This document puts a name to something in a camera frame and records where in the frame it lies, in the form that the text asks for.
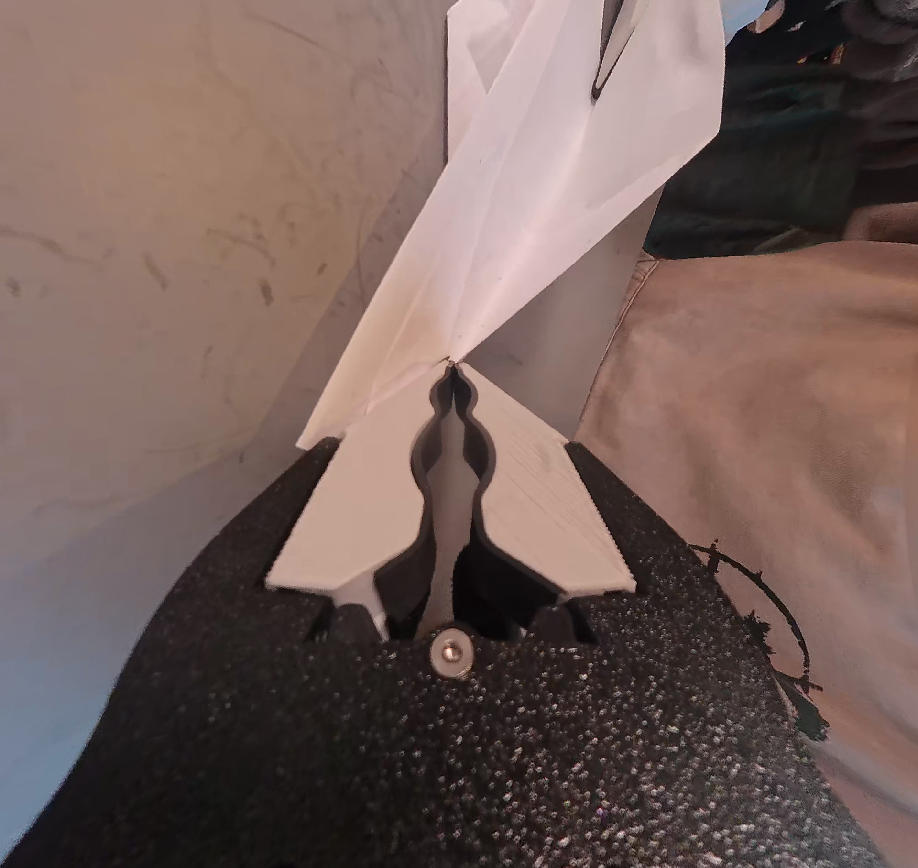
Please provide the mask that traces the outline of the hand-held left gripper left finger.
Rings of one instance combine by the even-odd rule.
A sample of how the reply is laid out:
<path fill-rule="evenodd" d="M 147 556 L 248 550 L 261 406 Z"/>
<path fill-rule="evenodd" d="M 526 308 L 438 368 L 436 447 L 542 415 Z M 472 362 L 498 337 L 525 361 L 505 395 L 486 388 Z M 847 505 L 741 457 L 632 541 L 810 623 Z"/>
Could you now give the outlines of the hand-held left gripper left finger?
<path fill-rule="evenodd" d="M 452 404 L 442 362 L 332 440 L 266 586 L 361 606 L 383 638 L 413 637 L 436 560 L 430 471 Z"/>

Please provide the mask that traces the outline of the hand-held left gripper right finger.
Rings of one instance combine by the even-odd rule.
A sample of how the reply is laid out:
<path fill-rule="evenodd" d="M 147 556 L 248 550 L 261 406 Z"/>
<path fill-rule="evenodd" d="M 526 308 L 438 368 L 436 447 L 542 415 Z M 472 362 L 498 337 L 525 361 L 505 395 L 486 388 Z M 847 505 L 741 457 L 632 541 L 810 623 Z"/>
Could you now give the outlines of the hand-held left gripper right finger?
<path fill-rule="evenodd" d="M 571 443 L 471 367 L 453 367 L 463 460 L 476 477 L 468 540 L 453 565 L 453 617 L 518 640 L 545 620 L 592 640 L 577 603 L 638 584 L 569 448 Z"/>

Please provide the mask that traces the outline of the white paper sheet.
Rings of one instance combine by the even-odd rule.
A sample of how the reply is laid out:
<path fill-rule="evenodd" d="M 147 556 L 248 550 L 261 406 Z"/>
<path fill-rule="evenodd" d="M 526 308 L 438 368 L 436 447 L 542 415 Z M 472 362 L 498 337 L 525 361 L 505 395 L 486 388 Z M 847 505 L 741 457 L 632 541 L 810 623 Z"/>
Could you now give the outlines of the white paper sheet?
<path fill-rule="evenodd" d="M 446 166 L 300 447 L 335 450 L 332 440 L 436 365 L 469 366 L 476 346 L 713 139 L 721 0 L 651 0 L 594 102 L 603 4 L 461 0 L 449 10 Z"/>

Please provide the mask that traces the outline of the grey desk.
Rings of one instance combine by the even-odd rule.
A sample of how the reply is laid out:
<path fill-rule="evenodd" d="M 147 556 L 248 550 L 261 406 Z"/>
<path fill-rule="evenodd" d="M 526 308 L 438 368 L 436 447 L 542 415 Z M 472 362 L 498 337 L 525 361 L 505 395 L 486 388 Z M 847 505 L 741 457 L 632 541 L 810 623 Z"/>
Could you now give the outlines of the grey desk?
<path fill-rule="evenodd" d="M 2 0 L 2 856 L 444 162 L 459 0 Z"/>

